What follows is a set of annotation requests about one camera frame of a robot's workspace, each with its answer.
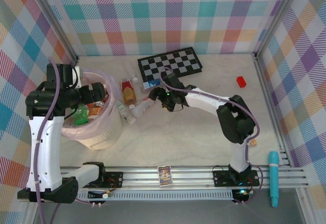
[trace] red block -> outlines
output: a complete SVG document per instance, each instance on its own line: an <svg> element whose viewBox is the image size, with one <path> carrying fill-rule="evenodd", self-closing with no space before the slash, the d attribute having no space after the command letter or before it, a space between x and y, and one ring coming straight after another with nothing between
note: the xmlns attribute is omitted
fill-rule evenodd
<svg viewBox="0 0 326 224"><path fill-rule="evenodd" d="M238 82L238 85L239 85L239 87L241 87L241 88L244 88L244 87L247 85L247 83L246 83L246 81L244 80L243 76L239 76L239 77L236 79L236 81Z"/></svg>

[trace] white table surface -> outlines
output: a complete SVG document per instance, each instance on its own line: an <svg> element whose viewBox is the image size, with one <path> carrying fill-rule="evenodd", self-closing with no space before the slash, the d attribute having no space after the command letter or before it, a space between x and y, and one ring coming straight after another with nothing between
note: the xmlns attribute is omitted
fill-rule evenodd
<svg viewBox="0 0 326 224"><path fill-rule="evenodd" d="M79 65L101 70L118 83L127 77L124 64L128 62L142 81L137 66L137 59L142 57L81 57ZM251 55L214 54L198 55L198 58L203 65L202 72L180 80L185 86L195 85L212 94L241 96L261 127L256 138L258 145L250 147L250 161L268 164L269 152L279 151L279 146ZM245 88L239 88L238 76L245 78ZM138 101L147 96L139 86L135 86L135 93ZM185 107L183 111L170 113L157 100L134 125L124 120L122 125L119 140L103 150L90 150L62 137L61 166L80 166L86 161L101 161L105 166L228 165L230 162L231 143L224 137L218 118L203 110Z"/></svg>

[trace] checkerboard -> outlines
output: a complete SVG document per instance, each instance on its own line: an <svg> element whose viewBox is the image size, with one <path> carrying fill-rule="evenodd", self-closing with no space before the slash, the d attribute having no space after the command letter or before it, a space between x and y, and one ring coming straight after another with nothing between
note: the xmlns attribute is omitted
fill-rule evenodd
<svg viewBox="0 0 326 224"><path fill-rule="evenodd" d="M162 77L169 74L164 67L172 69L178 77L201 72L203 68L192 47L138 59L138 66L144 82L159 79L160 72Z"/></svg>

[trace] plaid wallpaper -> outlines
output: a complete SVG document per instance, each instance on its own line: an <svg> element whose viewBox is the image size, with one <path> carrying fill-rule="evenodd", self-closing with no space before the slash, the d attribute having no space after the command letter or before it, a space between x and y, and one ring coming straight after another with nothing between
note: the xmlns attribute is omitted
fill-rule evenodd
<svg viewBox="0 0 326 224"><path fill-rule="evenodd" d="M69 58L35 0L0 0L0 224L17 223L17 191L30 166L25 98L43 81L47 57Z"/></svg>
<svg viewBox="0 0 326 224"><path fill-rule="evenodd" d="M326 0L293 1L263 66L294 164L326 221Z"/></svg>
<svg viewBox="0 0 326 224"><path fill-rule="evenodd" d="M280 1L48 0L81 55L252 52Z"/></svg>

